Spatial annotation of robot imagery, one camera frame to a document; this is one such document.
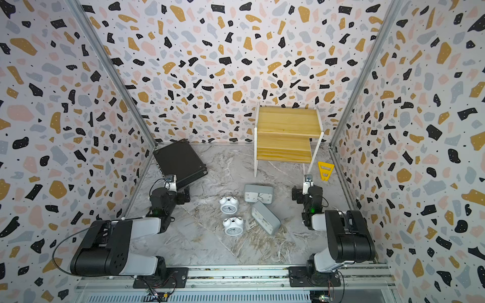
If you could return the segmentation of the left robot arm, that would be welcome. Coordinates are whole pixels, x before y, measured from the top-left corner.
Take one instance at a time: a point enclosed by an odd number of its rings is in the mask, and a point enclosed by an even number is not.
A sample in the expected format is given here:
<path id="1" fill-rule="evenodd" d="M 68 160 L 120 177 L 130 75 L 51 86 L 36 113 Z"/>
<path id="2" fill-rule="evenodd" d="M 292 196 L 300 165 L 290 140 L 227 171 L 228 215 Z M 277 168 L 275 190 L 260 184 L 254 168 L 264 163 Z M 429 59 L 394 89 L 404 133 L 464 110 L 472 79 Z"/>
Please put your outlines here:
<path id="1" fill-rule="evenodd" d="M 87 230 L 71 263 L 77 276 L 142 276 L 165 280 L 165 261 L 158 256 L 130 252 L 132 240 L 166 232 L 178 204 L 176 176 L 161 179 L 164 184 L 150 189 L 151 207 L 144 217 L 101 220 Z"/>

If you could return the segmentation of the white twin-bell alarm clock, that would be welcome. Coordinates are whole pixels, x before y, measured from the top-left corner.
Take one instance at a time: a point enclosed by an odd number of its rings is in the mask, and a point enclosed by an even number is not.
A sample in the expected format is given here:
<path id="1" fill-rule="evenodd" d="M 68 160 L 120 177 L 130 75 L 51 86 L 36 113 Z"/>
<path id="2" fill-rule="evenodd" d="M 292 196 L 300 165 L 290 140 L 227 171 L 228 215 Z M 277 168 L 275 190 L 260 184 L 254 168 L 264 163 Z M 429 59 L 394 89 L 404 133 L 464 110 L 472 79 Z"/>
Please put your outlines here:
<path id="1" fill-rule="evenodd" d="M 234 196 L 223 196 L 219 203 L 221 212 L 226 215 L 233 215 L 238 211 L 239 202 Z"/>

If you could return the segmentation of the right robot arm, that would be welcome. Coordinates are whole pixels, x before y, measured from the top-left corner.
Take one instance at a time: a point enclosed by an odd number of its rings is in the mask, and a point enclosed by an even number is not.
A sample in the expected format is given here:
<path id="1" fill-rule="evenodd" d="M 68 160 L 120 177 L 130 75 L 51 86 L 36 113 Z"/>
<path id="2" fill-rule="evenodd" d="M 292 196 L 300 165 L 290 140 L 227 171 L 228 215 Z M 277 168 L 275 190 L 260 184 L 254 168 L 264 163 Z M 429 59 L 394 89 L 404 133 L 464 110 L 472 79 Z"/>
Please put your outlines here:
<path id="1" fill-rule="evenodd" d="M 303 205 L 303 224 L 311 231 L 327 234 L 327 248 L 309 257 L 309 276 L 328 274 L 355 263 L 374 260 L 375 244 L 362 213 L 323 209 L 323 188 L 306 183 L 292 189 L 292 200 Z"/>

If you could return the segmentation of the grey rectangular alarm clock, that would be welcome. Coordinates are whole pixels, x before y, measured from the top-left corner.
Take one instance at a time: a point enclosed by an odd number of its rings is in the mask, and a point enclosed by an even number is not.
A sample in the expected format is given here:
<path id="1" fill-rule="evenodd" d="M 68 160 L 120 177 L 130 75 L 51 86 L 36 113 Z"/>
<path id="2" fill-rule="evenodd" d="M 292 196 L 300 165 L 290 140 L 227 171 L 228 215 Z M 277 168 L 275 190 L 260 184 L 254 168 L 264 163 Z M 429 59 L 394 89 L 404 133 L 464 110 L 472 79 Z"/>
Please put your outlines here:
<path id="1" fill-rule="evenodd" d="M 256 184 L 246 184 L 244 189 L 244 199 L 247 203 L 271 204 L 274 200 L 274 188 Z"/>
<path id="2" fill-rule="evenodd" d="M 268 235 L 274 236 L 281 226 L 280 220 L 260 201 L 253 204 L 251 215 Z"/>

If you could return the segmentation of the wooden two-tier shelf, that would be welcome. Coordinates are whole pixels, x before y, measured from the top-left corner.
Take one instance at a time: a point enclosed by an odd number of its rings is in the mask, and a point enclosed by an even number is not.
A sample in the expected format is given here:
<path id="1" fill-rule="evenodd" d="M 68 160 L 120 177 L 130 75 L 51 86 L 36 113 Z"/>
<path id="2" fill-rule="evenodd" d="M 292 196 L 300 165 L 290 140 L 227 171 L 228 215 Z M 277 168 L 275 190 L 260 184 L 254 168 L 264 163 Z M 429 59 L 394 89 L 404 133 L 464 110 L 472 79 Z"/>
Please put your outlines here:
<path id="1" fill-rule="evenodd" d="M 257 105 L 254 132 L 254 176 L 260 161 L 297 163 L 309 174 L 318 155 L 324 131 L 314 108 Z"/>

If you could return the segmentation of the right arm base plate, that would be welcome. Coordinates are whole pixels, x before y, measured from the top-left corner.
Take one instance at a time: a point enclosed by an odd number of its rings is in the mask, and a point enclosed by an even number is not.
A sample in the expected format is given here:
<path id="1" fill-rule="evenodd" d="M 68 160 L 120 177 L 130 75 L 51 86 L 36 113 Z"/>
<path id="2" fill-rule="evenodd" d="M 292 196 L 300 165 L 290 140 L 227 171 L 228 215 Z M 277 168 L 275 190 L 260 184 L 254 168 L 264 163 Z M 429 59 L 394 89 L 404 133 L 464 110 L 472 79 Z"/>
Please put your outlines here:
<path id="1" fill-rule="evenodd" d="M 340 287 L 338 273 L 310 272 L 305 266 L 290 266 L 288 268 L 291 287 Z"/>

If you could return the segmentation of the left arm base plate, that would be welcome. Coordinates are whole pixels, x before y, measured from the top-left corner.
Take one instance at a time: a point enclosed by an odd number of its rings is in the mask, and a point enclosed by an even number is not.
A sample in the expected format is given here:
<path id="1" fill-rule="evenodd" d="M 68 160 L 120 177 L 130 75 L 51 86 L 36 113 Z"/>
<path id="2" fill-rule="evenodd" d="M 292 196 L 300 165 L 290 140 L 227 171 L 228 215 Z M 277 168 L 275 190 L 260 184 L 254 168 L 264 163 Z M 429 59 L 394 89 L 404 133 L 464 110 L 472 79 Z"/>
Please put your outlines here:
<path id="1" fill-rule="evenodd" d="M 134 283 L 134 289 L 183 289 L 189 274 L 187 267 L 169 267 L 158 270 L 155 274 L 149 276 L 137 276 Z"/>

